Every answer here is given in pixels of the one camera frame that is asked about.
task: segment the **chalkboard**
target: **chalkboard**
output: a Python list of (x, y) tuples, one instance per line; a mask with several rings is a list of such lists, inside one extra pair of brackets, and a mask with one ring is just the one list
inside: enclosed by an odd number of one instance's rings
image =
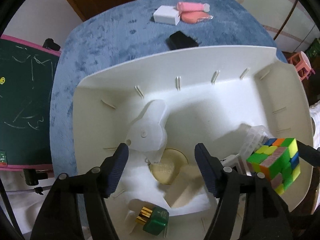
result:
[(52, 163), (49, 114), (58, 60), (46, 51), (0, 39), (0, 151), (8, 165)]

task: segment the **colorful puzzle cube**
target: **colorful puzzle cube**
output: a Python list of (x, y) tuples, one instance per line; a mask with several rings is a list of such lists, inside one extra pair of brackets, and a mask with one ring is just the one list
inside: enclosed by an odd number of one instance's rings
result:
[(272, 188), (281, 195), (301, 172), (297, 141), (295, 138), (271, 138), (247, 158), (247, 164), (251, 172), (263, 172)]

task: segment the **green bottle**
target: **green bottle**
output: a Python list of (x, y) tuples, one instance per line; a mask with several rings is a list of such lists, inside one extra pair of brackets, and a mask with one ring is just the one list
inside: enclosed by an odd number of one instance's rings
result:
[(161, 207), (155, 207), (154, 209), (148, 209), (143, 207), (140, 211), (136, 222), (143, 225), (143, 230), (157, 236), (168, 225), (169, 212)]

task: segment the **blue table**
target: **blue table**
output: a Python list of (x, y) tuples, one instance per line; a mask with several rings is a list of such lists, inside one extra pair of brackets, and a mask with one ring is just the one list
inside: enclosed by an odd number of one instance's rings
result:
[[(210, 4), (214, 18), (194, 25), (157, 24), (153, 13), (178, 1)], [(166, 39), (181, 30), (200, 46), (259, 45), (276, 47), (261, 24), (234, 0), (137, 0), (105, 11), (76, 27), (68, 36), (52, 88), (50, 146), (55, 176), (77, 174), (72, 130), (72, 98), (86, 76), (135, 58), (168, 51)], [(286, 59), (280, 50), (280, 60)]]

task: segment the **plastic stool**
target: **plastic stool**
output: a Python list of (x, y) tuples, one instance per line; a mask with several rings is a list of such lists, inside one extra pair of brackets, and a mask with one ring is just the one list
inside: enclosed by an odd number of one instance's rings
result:
[(300, 51), (288, 58), (288, 62), (296, 67), (296, 71), (301, 81), (305, 78), (309, 79), (309, 76), (312, 73), (315, 74), (315, 71), (311, 68), (307, 55), (303, 51)]

